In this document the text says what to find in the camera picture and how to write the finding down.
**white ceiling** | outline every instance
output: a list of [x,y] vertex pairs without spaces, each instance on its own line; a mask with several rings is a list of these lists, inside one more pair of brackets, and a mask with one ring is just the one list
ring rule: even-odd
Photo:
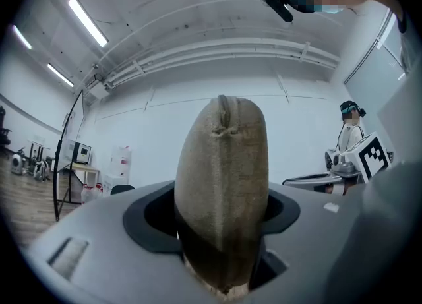
[[137,53],[157,52],[204,40],[234,37],[310,42],[339,55],[356,15],[303,14],[291,9],[285,23],[260,0],[79,0],[109,42],[100,47],[68,6],[69,0],[28,0],[16,25],[40,63],[51,62],[75,82],[106,76]]

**white pipe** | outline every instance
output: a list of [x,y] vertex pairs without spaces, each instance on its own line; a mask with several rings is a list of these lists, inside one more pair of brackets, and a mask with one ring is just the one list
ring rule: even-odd
[[[162,46],[164,46],[166,44],[170,44],[172,42],[176,42],[177,40],[180,40],[180,39],[186,39],[186,38],[190,38],[192,36],[195,36],[197,34],[210,33],[210,32],[213,32],[213,31],[221,31],[221,30],[247,30],[247,29],[250,29],[250,30],[259,30],[259,32],[265,32],[265,31],[267,31],[267,32],[278,33],[278,34],[286,34],[287,33],[287,34],[290,34],[290,35],[295,34],[295,35],[301,35],[302,37],[304,36],[303,34],[299,34],[297,32],[294,32],[294,31],[291,31],[291,30],[287,30],[285,28],[275,28],[275,27],[269,27],[269,26],[265,27],[265,26],[246,26],[246,25],[245,26],[234,26],[234,25],[231,25],[231,26],[219,26],[219,27],[214,27],[214,28],[206,28],[204,30],[194,31],[193,33],[184,34],[182,36],[176,36],[174,38],[170,38],[169,40],[164,40],[164,41],[162,41],[160,43],[156,43],[156,44],[154,44],[152,47],[150,47],[148,49],[143,49],[142,51],[139,51],[136,54],[130,56],[128,59],[122,61],[120,64],[118,64],[117,66],[115,66],[112,70],[110,70],[110,72],[108,72],[108,74],[111,73],[111,72],[117,71],[118,69],[120,69],[121,67],[125,66],[128,63],[132,63],[132,60],[133,59],[136,59],[137,57],[142,57],[146,53],[149,53],[149,52],[151,52],[151,51],[153,51],[153,50],[155,50],[155,49],[157,49],[159,47],[162,47]],[[306,39],[312,39],[309,35],[308,36],[304,36],[304,37],[306,37]]]
[[[161,68],[161,67],[165,67],[168,64],[172,64],[172,63],[177,63],[180,61],[184,61],[184,60],[188,60],[188,59],[193,59],[193,58],[198,58],[198,57],[206,57],[209,55],[221,55],[221,54],[227,54],[227,53],[261,53],[261,54],[270,54],[270,55],[285,55],[287,57],[294,57],[297,58],[297,60],[299,60],[301,58],[302,53],[301,52],[294,52],[294,51],[288,51],[288,50],[284,50],[284,49],[270,49],[270,48],[256,48],[256,47],[251,47],[251,48],[240,48],[240,47],[229,47],[229,48],[225,48],[225,49],[211,49],[208,51],[202,51],[202,52],[195,52],[194,54],[187,54],[187,55],[181,55],[179,57],[173,57],[170,59],[167,59],[165,61],[161,61],[158,62],[154,65],[150,65],[150,66],[145,66],[142,70],[145,72],[145,74],[149,74],[151,73],[152,70],[157,69],[157,68]],[[326,65],[326,67],[331,68],[331,69],[335,69],[336,68],[336,64],[329,62],[329,61],[325,61],[323,59],[319,59],[316,57],[306,57],[304,59],[309,59],[311,61],[313,61],[313,63],[316,64],[323,64]],[[136,69],[133,69],[134,71],[132,71],[131,73],[118,78],[118,80],[113,80],[111,83],[115,86],[118,85],[122,82],[125,82],[127,79],[132,78],[133,76],[137,76],[137,74],[139,73],[139,71],[136,71]]]
[[[145,59],[141,59],[138,64],[140,66],[143,66],[145,64],[148,64],[149,62],[156,61],[157,59],[168,57],[170,55],[174,55],[180,52],[185,51],[193,51],[200,48],[205,47],[216,47],[216,46],[233,46],[233,45],[244,45],[244,44],[258,44],[258,45],[272,45],[272,46],[284,46],[284,47],[291,47],[300,49],[301,51],[306,46],[306,44],[300,44],[296,42],[289,42],[287,40],[279,40],[279,39],[270,39],[270,38],[225,38],[225,39],[218,39],[218,40],[208,40],[206,42],[197,42],[192,43],[189,45],[183,45],[179,47],[175,47],[172,49],[168,49],[166,51],[151,55]],[[317,49],[315,47],[308,47],[308,52],[317,53],[319,55],[322,55],[324,57],[327,57],[329,59],[333,59],[337,62],[340,62],[340,58],[336,57],[335,55],[332,55],[331,53],[325,52],[321,49]],[[114,80],[117,80],[122,75],[136,69],[135,65],[130,65],[123,69],[121,72],[117,73],[115,76],[107,78],[106,82],[113,82]]]
[[[282,54],[267,54],[267,53],[232,54],[232,53],[229,53],[229,54],[225,54],[225,55],[217,55],[215,57],[202,58],[202,59],[191,59],[191,60],[188,60],[188,61],[182,61],[180,63],[173,63],[173,64],[170,64],[170,65],[165,65],[163,67],[158,67],[158,68],[152,69],[151,71],[146,72],[146,74],[149,75],[149,74],[159,72],[159,71],[162,71],[162,70],[165,70],[165,69],[172,69],[174,67],[190,65],[190,64],[193,64],[193,63],[201,63],[201,62],[205,62],[205,61],[215,61],[215,60],[220,60],[220,59],[233,59],[233,58],[249,58],[249,57],[290,59],[290,60],[297,60],[297,61],[299,60],[298,57],[292,57],[290,55],[282,55]],[[307,62],[307,63],[317,64],[317,65],[320,65],[320,66],[323,66],[323,67],[326,67],[326,68],[329,68],[329,69],[333,69],[333,70],[336,68],[335,65],[326,65],[324,63],[320,63],[319,61],[313,61],[313,60],[310,60],[310,59],[304,59],[303,61]],[[132,77],[130,77],[130,76],[125,77],[124,80],[122,78],[122,79],[118,80],[117,82],[114,82],[113,86],[114,87],[119,86],[119,85],[121,85],[125,82],[132,80],[132,79],[138,78],[139,76],[142,76],[142,75],[140,73],[135,73]]]
[[144,68],[144,71],[149,73],[153,69],[157,69],[158,67],[166,66],[170,63],[176,63],[178,61],[184,61],[192,58],[197,57],[206,57],[207,55],[217,55],[217,54],[227,54],[227,53],[268,53],[268,54],[280,54],[280,55],[288,55],[292,57],[300,57],[299,52],[292,52],[292,51],[285,51],[285,50],[275,50],[275,49],[257,49],[257,48],[251,48],[251,49],[245,49],[245,48],[226,48],[226,49],[212,49],[210,51],[203,51],[203,52],[196,52],[193,55],[182,55],[180,57],[171,58],[165,61],[162,61],[161,63],[157,63],[155,65],[147,66]]

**vr headset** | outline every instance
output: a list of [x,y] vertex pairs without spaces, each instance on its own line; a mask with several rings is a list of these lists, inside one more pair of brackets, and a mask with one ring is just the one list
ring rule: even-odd
[[350,113],[353,109],[357,110],[360,117],[364,117],[367,114],[363,108],[360,108],[357,103],[353,101],[349,100],[340,105],[340,111],[342,111],[342,114]]
[[270,6],[285,22],[292,22],[293,15],[289,12],[287,5],[302,13],[328,12],[336,13],[343,8],[336,5],[321,5],[315,0],[262,0],[265,5]]

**white wall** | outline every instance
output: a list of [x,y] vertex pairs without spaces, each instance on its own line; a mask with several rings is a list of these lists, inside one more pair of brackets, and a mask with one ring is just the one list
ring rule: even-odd
[[130,146],[134,187],[175,179],[185,137],[209,99],[244,96],[265,116],[270,180],[281,183],[324,171],[324,151],[336,145],[342,126],[338,106],[347,97],[334,85],[316,81],[326,77],[320,67],[288,60],[236,59],[163,71],[122,85],[91,106],[79,141],[92,146],[91,164],[102,173],[113,145]]
[[3,45],[0,56],[0,103],[6,110],[4,128],[12,151],[26,147],[34,135],[45,138],[44,156],[54,156],[62,123],[76,97],[36,63],[17,42]]
[[356,68],[375,41],[388,11],[376,1],[366,1],[356,10],[359,16],[340,53],[341,61],[331,77],[332,82],[344,82]]

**ceiling light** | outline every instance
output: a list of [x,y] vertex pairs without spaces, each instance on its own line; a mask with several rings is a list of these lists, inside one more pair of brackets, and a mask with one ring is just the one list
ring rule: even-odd
[[16,27],[16,25],[13,25],[13,32],[19,37],[21,42],[28,48],[32,49],[31,44],[28,43],[28,40],[25,39],[25,37],[20,33],[19,29]]
[[75,15],[79,18],[81,23],[86,27],[86,29],[91,33],[91,35],[95,38],[95,40],[99,43],[101,47],[107,44],[108,40],[104,35],[97,29],[95,24],[92,22],[90,17],[86,14],[85,10],[82,8],[78,0],[70,0],[69,6],[75,13]]
[[61,80],[66,82],[70,87],[73,87],[73,83],[67,80],[57,69],[55,69],[51,64],[47,64],[47,67],[51,69]]

